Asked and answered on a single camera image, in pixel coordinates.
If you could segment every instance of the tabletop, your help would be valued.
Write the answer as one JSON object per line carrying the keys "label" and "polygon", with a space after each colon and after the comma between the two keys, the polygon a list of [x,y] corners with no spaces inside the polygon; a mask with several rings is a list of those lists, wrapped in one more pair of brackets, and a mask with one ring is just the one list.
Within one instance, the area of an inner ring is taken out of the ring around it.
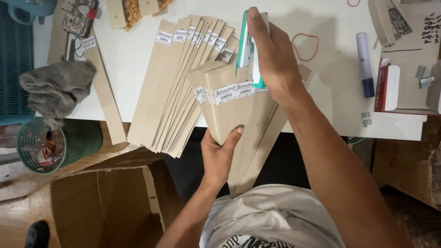
{"label": "tabletop", "polygon": [[[111,30],[105,1],[102,16],[94,21],[95,38],[100,47],[112,91],[123,122],[131,122],[146,73],[159,22],[176,22],[188,14],[222,19],[235,28],[239,37],[242,15],[250,6],[268,12],[269,20],[285,30],[290,38],[298,33],[320,38],[317,55],[309,62],[299,61],[312,70],[305,87],[319,109],[342,136],[420,140],[423,115],[375,113],[374,98],[364,98],[360,79],[356,34],[366,32],[374,81],[378,74],[381,47],[373,49],[376,34],[367,0],[350,7],[346,0],[176,0],[163,14],[146,16],[126,32]],[[46,65],[52,28],[51,18],[44,25],[34,24],[35,67]],[[317,40],[299,36],[295,44],[302,58],[311,57]],[[372,125],[364,127],[361,113],[370,112]],[[105,120],[95,89],[77,105],[68,118]],[[206,127],[203,115],[196,126]],[[289,124],[283,132],[292,132]]]}

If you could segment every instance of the green trash bin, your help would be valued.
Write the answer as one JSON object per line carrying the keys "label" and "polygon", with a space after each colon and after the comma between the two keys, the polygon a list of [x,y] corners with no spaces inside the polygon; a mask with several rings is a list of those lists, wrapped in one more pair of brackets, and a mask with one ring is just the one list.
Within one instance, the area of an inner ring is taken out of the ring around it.
{"label": "green trash bin", "polygon": [[63,159],[58,166],[41,166],[33,159],[30,147],[41,147],[41,134],[44,128],[43,118],[35,117],[22,124],[17,134],[17,152],[23,164],[38,174],[49,174],[58,168],[74,163],[95,154],[103,142],[103,134],[95,121],[64,119],[61,128],[64,138]]}

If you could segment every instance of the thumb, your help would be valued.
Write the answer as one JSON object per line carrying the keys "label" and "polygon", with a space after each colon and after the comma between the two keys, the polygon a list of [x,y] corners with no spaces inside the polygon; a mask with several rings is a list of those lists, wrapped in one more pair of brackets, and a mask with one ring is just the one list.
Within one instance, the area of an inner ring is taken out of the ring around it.
{"label": "thumb", "polygon": [[259,10],[256,7],[251,7],[247,14],[248,32],[254,38],[256,42],[256,48],[259,52],[259,56],[268,54],[274,46],[271,37],[269,36],[268,28],[263,21]]}
{"label": "thumb", "polygon": [[230,135],[228,135],[227,140],[225,141],[222,148],[234,151],[237,143],[239,142],[240,137],[243,134],[243,127],[237,127],[231,131]]}

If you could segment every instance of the blue plastic basket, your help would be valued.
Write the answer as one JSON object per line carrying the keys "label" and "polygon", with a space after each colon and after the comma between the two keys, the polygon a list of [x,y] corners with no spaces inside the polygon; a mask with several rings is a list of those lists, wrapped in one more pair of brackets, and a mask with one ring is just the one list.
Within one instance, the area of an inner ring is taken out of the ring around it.
{"label": "blue plastic basket", "polygon": [[[18,16],[26,20],[24,11]],[[30,121],[35,112],[27,107],[28,93],[19,76],[34,68],[32,25],[18,24],[0,1],[0,126]]]}

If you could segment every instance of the wooden floor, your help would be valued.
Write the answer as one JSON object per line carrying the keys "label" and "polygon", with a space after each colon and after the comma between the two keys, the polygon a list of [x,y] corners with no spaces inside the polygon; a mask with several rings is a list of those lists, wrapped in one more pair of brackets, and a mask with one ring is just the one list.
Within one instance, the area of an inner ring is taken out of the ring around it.
{"label": "wooden floor", "polygon": [[[126,132],[129,126],[130,123],[124,123]],[[138,148],[129,143],[112,145],[105,122],[101,122],[101,129],[104,140],[95,155],[61,168],[52,174],[38,175],[32,173],[20,162],[0,166],[0,200],[28,195],[26,199],[19,202],[0,206],[1,248],[22,248],[29,226],[39,220],[47,221],[51,228],[49,247],[60,247],[50,208],[49,182],[51,178],[76,172]]]}

